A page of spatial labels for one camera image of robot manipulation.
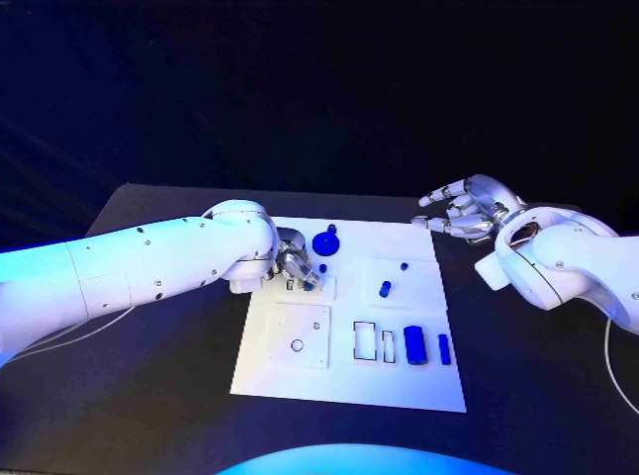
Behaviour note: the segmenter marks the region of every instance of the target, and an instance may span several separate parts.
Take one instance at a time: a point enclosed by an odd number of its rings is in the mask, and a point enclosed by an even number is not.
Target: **rectangular cutout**
[[[354,359],[377,361],[377,326],[371,322],[354,322],[355,347]]]
[[[396,363],[396,340],[394,333],[385,330],[381,333],[381,340],[384,342],[384,362]]]

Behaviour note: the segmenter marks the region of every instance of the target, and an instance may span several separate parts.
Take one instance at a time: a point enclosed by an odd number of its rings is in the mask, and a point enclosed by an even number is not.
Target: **dark background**
[[[473,173],[639,233],[639,9],[0,1],[0,249],[80,237],[126,182]]]

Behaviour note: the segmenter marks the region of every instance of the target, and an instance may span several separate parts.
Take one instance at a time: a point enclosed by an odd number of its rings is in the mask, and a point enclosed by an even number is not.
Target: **black table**
[[[88,235],[194,216],[230,198],[260,202],[273,216],[408,223],[421,214],[413,198],[130,184]],[[639,418],[606,374],[605,316],[582,301],[545,313],[514,289],[492,292],[473,271],[491,246],[434,242],[466,414],[230,395],[250,296],[220,281],[5,367],[0,467],[202,474],[287,448],[354,442],[520,473],[639,473]],[[639,406],[639,337],[613,329],[612,353]]]

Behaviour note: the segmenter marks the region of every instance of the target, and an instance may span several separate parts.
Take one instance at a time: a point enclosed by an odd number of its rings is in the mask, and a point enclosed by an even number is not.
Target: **white board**
[[[253,294],[231,393],[466,412],[430,233],[396,223],[303,218],[274,218],[274,223],[306,236],[313,269],[319,271],[321,264],[328,266],[322,275],[328,286],[313,292],[297,290],[296,286],[287,290],[286,280],[279,276]],[[336,225],[341,249],[334,256],[321,257],[313,253],[312,242],[329,224]],[[406,271],[401,262],[408,263]],[[385,299],[378,295],[384,280],[393,282],[393,293]],[[297,307],[296,311],[284,311],[284,318],[299,316],[299,332],[310,331],[303,324],[313,318],[308,315],[319,317],[309,307],[328,309],[326,367],[270,361],[276,350],[293,352],[287,340],[296,330],[270,334],[271,323],[280,319],[280,305]],[[375,361],[354,358],[355,322],[375,324]],[[403,328],[410,325],[424,330],[430,362],[421,366],[410,365],[407,360]],[[394,334],[396,363],[384,362],[384,331]],[[439,334],[447,334],[450,366],[442,365]]]

